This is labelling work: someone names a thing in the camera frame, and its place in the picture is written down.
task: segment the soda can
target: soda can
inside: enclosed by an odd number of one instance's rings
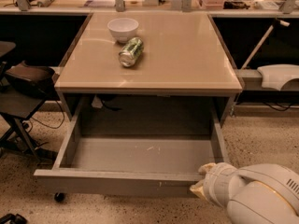
[[[119,53],[119,61],[124,67],[135,64],[143,51],[143,41],[139,37],[130,39]]]

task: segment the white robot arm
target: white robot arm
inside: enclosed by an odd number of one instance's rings
[[[226,208],[234,224],[299,223],[299,175],[280,165],[218,163],[195,189]]]

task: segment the bowl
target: bowl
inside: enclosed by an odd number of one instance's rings
[[[114,19],[107,25],[111,35],[120,43],[135,37],[138,26],[138,21],[128,18]]]

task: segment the drawer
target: drawer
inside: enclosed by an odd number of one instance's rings
[[[35,172],[49,192],[193,196],[201,165],[229,162],[211,97],[119,95],[100,109],[91,98],[80,99],[52,169]]]

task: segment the floor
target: floor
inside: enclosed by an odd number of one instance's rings
[[[45,104],[34,115],[57,126],[62,113]],[[45,146],[59,149],[68,121],[56,130],[31,120],[30,134]],[[0,119],[0,133],[6,129]],[[299,109],[285,112],[268,106],[237,106],[228,117],[223,135],[232,165],[277,163],[299,174]],[[33,177],[34,159],[5,152],[0,158],[0,217],[20,214],[29,224],[43,223],[230,223],[224,210],[200,199],[149,199],[90,194],[67,194],[62,203],[53,199]]]

